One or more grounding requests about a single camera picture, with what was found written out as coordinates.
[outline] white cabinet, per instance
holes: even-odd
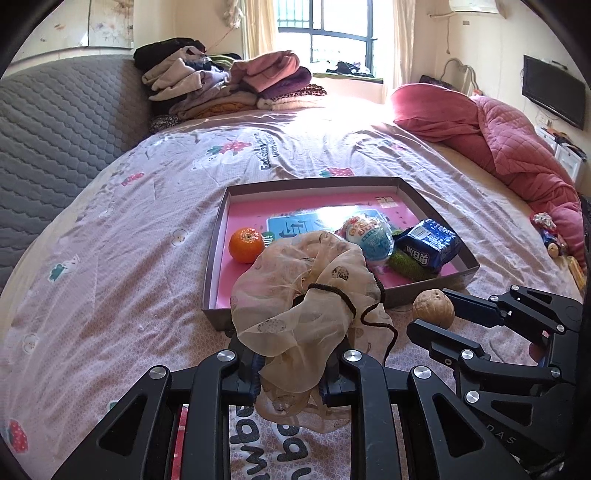
[[[555,156],[573,179],[574,186],[578,187],[583,177],[583,160],[566,145],[558,145]]]
[[[554,157],[573,179],[574,186],[578,187],[583,178],[583,159],[579,157],[567,145],[556,143],[554,136],[549,134],[541,125],[535,127],[535,132],[542,138],[554,152]]]

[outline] bedroom wall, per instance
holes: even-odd
[[[550,119],[554,128],[565,132],[575,144],[591,155],[591,92],[589,88],[587,88],[587,118],[584,131],[571,127],[561,119],[556,119],[553,114],[538,108],[521,94],[524,54],[560,62],[568,67],[573,76],[583,80],[581,72],[550,28],[521,0],[501,0],[501,4],[506,19],[499,15],[486,14],[462,14],[450,17],[450,54],[446,53],[447,20],[437,20],[440,26],[434,43],[436,76],[441,75],[445,62],[449,58],[457,57],[476,70],[479,87],[485,95],[498,98],[518,108],[534,125],[545,123]],[[586,166],[580,191],[591,194],[589,165]]]
[[[449,0],[417,0],[414,17],[413,70],[411,81],[418,82],[421,75],[436,75],[439,37],[445,35],[444,22],[434,20],[431,15],[449,12]]]
[[[176,0],[136,0],[134,47],[175,37]]]
[[[230,31],[223,15],[225,0],[173,0],[176,2],[177,37],[201,41],[209,53],[238,53],[243,57],[242,27]]]

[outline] bed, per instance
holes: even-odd
[[[13,430],[25,434],[26,445],[12,450],[33,480],[51,478],[150,367],[187,368],[227,346],[201,311],[201,292],[229,185],[316,177],[327,167],[400,176],[480,262],[468,293],[488,297],[520,284],[580,300],[523,200],[466,157],[387,117],[369,102],[340,100],[187,122],[114,161],[45,228],[0,297],[2,435],[10,443]],[[261,149],[272,152],[271,168]],[[178,229],[187,235],[173,242]],[[406,337],[410,307],[388,313],[400,338],[387,365],[427,365],[453,385],[451,370]],[[528,343],[504,327],[458,319],[452,331],[480,342],[494,361],[532,364]],[[278,427],[252,409],[231,409],[233,478],[348,479],[349,433],[348,426],[324,435]]]

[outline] window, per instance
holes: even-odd
[[[302,63],[360,62],[372,71],[373,0],[274,0],[279,47]]]

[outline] gray quilted mattress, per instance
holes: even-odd
[[[131,56],[85,56],[0,80],[0,291],[43,229],[148,136]]]

